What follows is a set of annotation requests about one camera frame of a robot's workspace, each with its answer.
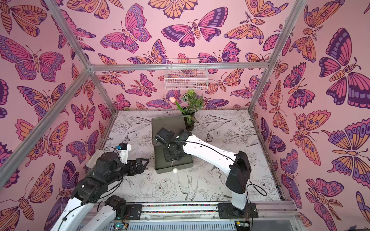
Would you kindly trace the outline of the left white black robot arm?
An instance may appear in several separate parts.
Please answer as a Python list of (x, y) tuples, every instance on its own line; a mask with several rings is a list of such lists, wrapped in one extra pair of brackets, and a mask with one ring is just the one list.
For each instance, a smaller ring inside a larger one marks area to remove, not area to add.
[(141, 208), (129, 206), (122, 197), (114, 195), (126, 176), (144, 173), (149, 159), (128, 160), (124, 153), (107, 152), (97, 158), (96, 164), (81, 180), (71, 194), (62, 215), (53, 226), (53, 231), (74, 231), (94, 205), (104, 200), (100, 211), (84, 227), (85, 231), (100, 231), (113, 220), (140, 217)]

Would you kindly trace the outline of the green top drawer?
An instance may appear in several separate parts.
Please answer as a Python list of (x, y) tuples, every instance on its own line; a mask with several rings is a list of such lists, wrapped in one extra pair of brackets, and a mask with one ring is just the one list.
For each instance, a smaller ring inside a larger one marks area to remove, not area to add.
[(182, 170), (193, 167), (194, 161), (191, 155), (185, 155), (185, 157), (180, 161), (172, 160), (167, 162), (163, 147), (163, 145), (154, 147), (155, 171), (157, 174), (172, 172), (175, 168)]

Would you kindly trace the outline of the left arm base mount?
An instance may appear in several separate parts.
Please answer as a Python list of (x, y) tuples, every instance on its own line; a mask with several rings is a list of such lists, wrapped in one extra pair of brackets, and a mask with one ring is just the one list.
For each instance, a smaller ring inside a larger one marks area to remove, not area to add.
[(114, 220), (139, 220), (142, 204), (128, 204), (117, 195), (109, 197), (100, 211), (82, 228), (82, 231), (102, 231)]

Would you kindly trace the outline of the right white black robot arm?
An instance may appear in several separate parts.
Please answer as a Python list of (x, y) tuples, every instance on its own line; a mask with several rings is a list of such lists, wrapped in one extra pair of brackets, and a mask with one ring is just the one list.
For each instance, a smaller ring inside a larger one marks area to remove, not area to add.
[(222, 150), (185, 130), (174, 133), (161, 128), (155, 140), (163, 145), (167, 162), (182, 160), (186, 155), (192, 155), (216, 166), (227, 177), (225, 185), (232, 192), (231, 205), (238, 210), (246, 207), (251, 166), (245, 152), (232, 153)]

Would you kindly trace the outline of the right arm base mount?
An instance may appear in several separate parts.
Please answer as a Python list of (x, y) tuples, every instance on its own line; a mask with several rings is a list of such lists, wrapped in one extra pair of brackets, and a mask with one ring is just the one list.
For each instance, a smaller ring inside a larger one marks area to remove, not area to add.
[(245, 208), (240, 210), (231, 203), (219, 203), (217, 211), (221, 219), (249, 219), (259, 218), (255, 203), (247, 203)]

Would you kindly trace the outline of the green three-drawer cabinet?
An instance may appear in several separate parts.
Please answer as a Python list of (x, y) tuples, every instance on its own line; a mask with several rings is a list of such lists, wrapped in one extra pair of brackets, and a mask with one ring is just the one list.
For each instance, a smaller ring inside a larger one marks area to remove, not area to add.
[(157, 132), (161, 128), (177, 133), (180, 129), (186, 130), (184, 118), (182, 116), (156, 117), (152, 122), (152, 138), (155, 140)]

